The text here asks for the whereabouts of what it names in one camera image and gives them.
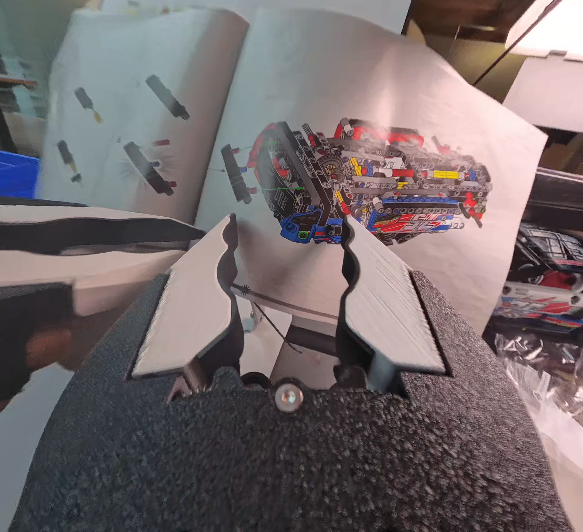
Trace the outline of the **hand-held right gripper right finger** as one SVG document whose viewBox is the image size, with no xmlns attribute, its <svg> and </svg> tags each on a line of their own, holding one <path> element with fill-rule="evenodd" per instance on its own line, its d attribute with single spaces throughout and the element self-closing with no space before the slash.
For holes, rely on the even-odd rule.
<svg viewBox="0 0 583 532">
<path fill-rule="evenodd" d="M 399 392 L 401 373 L 446 376 L 447 360 L 411 269 L 357 220 L 342 225 L 336 352 L 368 390 Z"/>
</svg>

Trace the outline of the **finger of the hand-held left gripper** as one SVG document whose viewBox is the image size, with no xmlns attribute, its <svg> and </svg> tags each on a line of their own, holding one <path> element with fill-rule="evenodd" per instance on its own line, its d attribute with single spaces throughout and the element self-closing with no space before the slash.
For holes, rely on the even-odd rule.
<svg viewBox="0 0 583 532">
<path fill-rule="evenodd" d="M 64 204 L 1 204 L 1 250 L 58 255 L 69 249 L 184 247 L 206 235 L 170 217 Z"/>
<path fill-rule="evenodd" d="M 129 305 L 185 251 L 108 251 L 49 256 L 1 251 L 1 287 L 63 284 L 72 288 L 74 312 L 89 316 Z"/>
</svg>

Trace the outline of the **toy brick race car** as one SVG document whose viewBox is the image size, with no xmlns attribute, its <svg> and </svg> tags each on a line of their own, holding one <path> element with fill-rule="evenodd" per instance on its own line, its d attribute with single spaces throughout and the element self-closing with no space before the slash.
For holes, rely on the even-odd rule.
<svg viewBox="0 0 583 532">
<path fill-rule="evenodd" d="M 582 330 L 582 233 L 522 222 L 492 317 L 559 334 Z"/>
</svg>

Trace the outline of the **instruction booklet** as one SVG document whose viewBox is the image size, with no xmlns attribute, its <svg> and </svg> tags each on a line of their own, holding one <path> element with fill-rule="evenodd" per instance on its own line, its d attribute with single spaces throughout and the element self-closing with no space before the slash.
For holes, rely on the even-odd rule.
<svg viewBox="0 0 583 532">
<path fill-rule="evenodd" d="M 481 334 L 546 137 L 423 45 L 324 11 L 73 13 L 49 77 L 36 194 L 236 215 L 236 288 L 332 323 L 343 221 Z"/>
</svg>

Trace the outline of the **wooden book stand white base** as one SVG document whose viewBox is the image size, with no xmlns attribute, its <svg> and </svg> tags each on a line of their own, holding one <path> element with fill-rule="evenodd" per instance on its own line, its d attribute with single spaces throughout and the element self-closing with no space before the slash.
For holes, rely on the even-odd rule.
<svg viewBox="0 0 583 532">
<path fill-rule="evenodd" d="M 272 384 L 290 377 L 311 389 L 328 389 L 336 382 L 336 319 L 319 319 L 308 310 L 266 300 L 247 285 L 231 288 L 245 333 L 242 377 Z"/>
</svg>

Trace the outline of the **black toy set box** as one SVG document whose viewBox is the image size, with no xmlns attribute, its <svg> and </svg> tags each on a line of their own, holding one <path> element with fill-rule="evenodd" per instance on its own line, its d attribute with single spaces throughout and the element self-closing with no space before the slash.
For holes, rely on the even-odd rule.
<svg viewBox="0 0 583 532">
<path fill-rule="evenodd" d="M 549 227 L 582 230 L 582 176 L 538 167 L 523 217 Z"/>
</svg>

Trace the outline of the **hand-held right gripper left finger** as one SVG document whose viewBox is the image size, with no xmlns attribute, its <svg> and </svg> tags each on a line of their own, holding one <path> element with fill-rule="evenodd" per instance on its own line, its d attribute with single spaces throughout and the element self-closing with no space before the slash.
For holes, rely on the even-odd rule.
<svg viewBox="0 0 583 532">
<path fill-rule="evenodd" d="M 237 219 L 225 216 L 165 276 L 131 364 L 131 379 L 179 377 L 183 391 L 207 390 L 215 371 L 238 370 L 244 330 L 231 286 L 237 276 Z"/>
</svg>

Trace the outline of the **person's left hand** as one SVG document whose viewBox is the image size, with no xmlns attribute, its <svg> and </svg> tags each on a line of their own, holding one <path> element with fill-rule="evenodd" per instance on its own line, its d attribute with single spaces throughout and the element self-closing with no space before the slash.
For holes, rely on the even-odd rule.
<svg viewBox="0 0 583 532">
<path fill-rule="evenodd" d="M 26 344 L 28 368 L 35 371 L 56 363 L 77 371 L 116 318 L 115 311 L 102 312 L 40 327 Z"/>
</svg>

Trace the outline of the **grey desk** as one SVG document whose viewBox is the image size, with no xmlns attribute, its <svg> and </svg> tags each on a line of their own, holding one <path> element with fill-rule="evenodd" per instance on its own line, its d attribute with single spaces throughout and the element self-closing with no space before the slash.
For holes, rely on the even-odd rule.
<svg viewBox="0 0 583 532">
<path fill-rule="evenodd" d="M 1 531 L 8 531 L 34 452 L 58 399 L 73 376 L 54 363 L 37 370 L 1 412 Z M 582 531 L 582 469 L 556 442 L 541 435 L 558 495 L 575 531 Z"/>
</svg>

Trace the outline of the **blue plastic bin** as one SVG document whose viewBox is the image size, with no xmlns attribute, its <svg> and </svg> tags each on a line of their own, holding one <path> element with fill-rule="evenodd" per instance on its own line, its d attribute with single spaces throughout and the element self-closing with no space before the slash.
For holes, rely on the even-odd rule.
<svg viewBox="0 0 583 532">
<path fill-rule="evenodd" d="M 40 160 L 1 151 L 1 197 L 34 199 Z"/>
</svg>

